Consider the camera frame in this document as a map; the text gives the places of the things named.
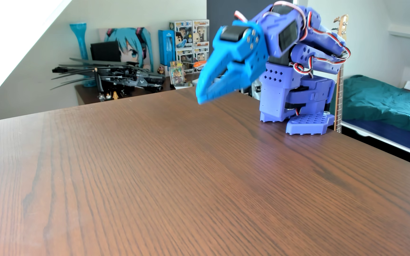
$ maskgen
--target bed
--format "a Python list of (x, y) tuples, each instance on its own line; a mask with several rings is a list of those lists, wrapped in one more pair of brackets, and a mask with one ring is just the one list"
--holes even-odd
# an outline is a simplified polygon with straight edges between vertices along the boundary
[(410, 91), (362, 75), (344, 84), (343, 126), (410, 153)]

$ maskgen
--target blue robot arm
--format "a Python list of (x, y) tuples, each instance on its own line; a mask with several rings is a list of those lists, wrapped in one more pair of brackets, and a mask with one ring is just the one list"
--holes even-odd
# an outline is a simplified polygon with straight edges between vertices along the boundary
[[(239, 20), (221, 27), (213, 40), (214, 52), (196, 88), (198, 102), (247, 87), (259, 77), (262, 121), (290, 119), (290, 134), (324, 134), (334, 120), (324, 110), (335, 83), (311, 71), (337, 74), (350, 56), (345, 41), (321, 26), (314, 9), (284, 1), (267, 6), (249, 21), (239, 12), (235, 16)], [(226, 68), (221, 80), (213, 83)]]

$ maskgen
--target blue box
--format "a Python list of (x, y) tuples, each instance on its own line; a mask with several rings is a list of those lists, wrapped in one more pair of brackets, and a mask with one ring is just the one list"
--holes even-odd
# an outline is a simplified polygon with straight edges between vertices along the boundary
[(170, 62), (175, 60), (174, 35), (173, 30), (158, 30), (161, 65), (169, 66)]

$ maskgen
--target funko pop box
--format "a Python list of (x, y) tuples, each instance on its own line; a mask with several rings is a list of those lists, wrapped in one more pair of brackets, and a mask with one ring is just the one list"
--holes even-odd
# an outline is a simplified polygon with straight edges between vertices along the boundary
[(193, 20), (192, 26), (193, 47), (202, 47), (210, 45), (210, 21)]
[(169, 29), (175, 32), (175, 48), (192, 47), (192, 20), (177, 20), (169, 23)]
[(208, 60), (208, 46), (194, 48), (194, 73), (199, 73)]
[(186, 74), (194, 72), (194, 54), (192, 47), (176, 50), (176, 59), (181, 61)]

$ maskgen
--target orange object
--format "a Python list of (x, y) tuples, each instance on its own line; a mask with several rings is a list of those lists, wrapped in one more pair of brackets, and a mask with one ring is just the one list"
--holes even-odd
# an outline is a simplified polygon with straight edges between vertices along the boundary
[(200, 66), (202, 66), (203, 64), (205, 64), (206, 63), (206, 61), (197, 61), (197, 62), (194, 62), (194, 67), (200, 67)]

